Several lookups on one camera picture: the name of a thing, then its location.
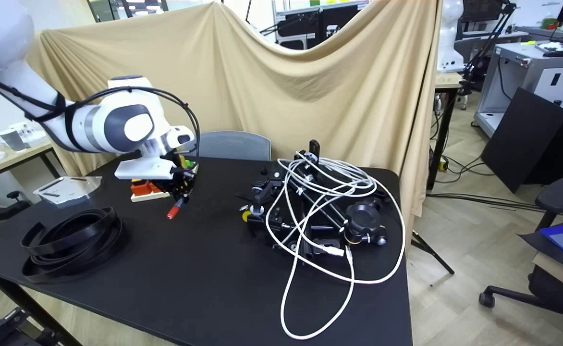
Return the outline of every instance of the beige curtain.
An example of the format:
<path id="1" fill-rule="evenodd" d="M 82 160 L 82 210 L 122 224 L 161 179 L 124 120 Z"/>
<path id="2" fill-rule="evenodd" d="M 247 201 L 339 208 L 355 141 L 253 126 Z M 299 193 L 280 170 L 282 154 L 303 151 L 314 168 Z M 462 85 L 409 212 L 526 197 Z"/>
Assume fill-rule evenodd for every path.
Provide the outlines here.
<path id="1" fill-rule="evenodd" d="M 313 51 L 263 45 L 220 4 L 45 31 L 32 68 L 78 101 L 117 76 L 145 76 L 190 104 L 201 131 L 241 129 L 289 156 L 316 139 L 322 156 L 401 177 L 407 222 L 420 212 L 437 37 L 437 3 L 380 0 Z M 165 104 L 168 124 L 188 124 Z M 107 158 L 61 154 L 68 174 Z"/>

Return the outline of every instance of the tripod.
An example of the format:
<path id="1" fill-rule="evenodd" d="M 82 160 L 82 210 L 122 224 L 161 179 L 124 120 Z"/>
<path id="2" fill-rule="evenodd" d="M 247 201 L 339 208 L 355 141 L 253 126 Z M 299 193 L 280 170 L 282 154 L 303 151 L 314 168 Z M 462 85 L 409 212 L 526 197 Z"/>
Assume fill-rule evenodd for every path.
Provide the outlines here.
<path id="1" fill-rule="evenodd" d="M 418 251 L 430 254 L 430 256 L 432 256 L 432 258 L 434 258 L 443 270 L 449 272 L 449 276 L 455 276 L 453 268 L 449 268 L 447 262 L 441 260 L 441 258 L 437 256 L 437 252 L 435 252 L 435 251 L 434 251 L 424 239 L 420 239 L 418 233 L 412 233 L 411 245 L 412 245 L 414 249 L 418 249 Z"/>

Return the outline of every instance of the chair wheel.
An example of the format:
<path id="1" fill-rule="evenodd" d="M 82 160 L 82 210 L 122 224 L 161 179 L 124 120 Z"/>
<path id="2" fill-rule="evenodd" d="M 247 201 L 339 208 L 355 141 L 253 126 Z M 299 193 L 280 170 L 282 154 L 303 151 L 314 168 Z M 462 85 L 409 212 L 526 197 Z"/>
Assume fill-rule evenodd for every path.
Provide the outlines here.
<path id="1" fill-rule="evenodd" d="M 493 308 L 493 297 L 487 295 L 487 293 L 482 293 L 482 295 L 478 295 L 478 304 L 491 310 Z"/>

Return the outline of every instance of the black table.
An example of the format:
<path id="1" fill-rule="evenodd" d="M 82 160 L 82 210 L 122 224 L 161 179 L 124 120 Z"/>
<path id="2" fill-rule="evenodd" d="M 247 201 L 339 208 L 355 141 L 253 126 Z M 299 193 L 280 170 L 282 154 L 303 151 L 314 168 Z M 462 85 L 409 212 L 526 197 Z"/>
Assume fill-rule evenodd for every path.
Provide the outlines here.
<path id="1" fill-rule="evenodd" d="M 251 239 L 238 216 L 238 195 L 264 164 L 199 164 L 190 204 L 172 222 L 165 220 L 168 201 L 130 204 L 128 183 L 111 177 L 115 164 L 101 168 L 103 183 L 90 204 L 113 206 L 130 241 L 115 258 L 76 279 L 22 281 L 19 243 L 34 222 L 51 226 L 82 206 L 57 210 L 42 202 L 9 220 L 0 229 L 0 289 L 67 345 L 76 341 L 17 285 L 178 345 L 291 345 L 278 324 L 289 258 Z M 397 197 L 393 174 L 372 176 Z M 397 256 L 399 226 L 391 210 L 387 216 L 387 247 L 355 251 L 359 277 L 386 274 Z M 316 329 L 336 312 L 345 291 L 347 285 L 301 266 L 288 299 L 289 329 Z M 355 287 L 343 316 L 313 345 L 411 345 L 405 264 L 384 285 Z"/>

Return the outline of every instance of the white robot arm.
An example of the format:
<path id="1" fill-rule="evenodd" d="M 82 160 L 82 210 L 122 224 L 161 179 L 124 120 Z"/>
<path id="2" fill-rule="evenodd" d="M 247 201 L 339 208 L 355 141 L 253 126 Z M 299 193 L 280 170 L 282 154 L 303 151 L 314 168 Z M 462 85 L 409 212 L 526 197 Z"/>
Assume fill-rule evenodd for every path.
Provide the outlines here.
<path id="1" fill-rule="evenodd" d="M 441 0 L 439 31 L 437 31 L 437 72 L 460 72 L 462 56 L 455 53 L 457 20 L 462 14 L 462 0 Z"/>
<path id="2" fill-rule="evenodd" d="M 72 153 L 142 153 L 122 162 L 118 179 L 170 179 L 172 164 L 159 156 L 193 141 L 186 128 L 170 128 L 157 99 L 161 91 L 143 78 L 118 78 L 99 93 L 101 103 L 68 103 L 24 62 L 34 29 L 19 0 L 0 3 L 0 95 L 38 122 L 49 139 Z"/>

